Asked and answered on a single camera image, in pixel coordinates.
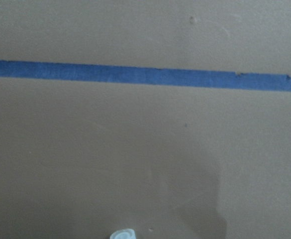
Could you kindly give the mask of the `green marker pen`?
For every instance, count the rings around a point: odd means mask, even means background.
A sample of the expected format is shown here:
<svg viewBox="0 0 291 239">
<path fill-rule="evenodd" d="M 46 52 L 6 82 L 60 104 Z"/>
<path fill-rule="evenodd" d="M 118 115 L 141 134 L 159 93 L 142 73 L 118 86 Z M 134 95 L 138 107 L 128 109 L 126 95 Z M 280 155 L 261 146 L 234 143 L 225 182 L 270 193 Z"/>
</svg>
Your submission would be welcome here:
<svg viewBox="0 0 291 239">
<path fill-rule="evenodd" d="M 121 229 L 113 232 L 110 239 L 136 239 L 136 233 L 133 229 Z"/>
</svg>

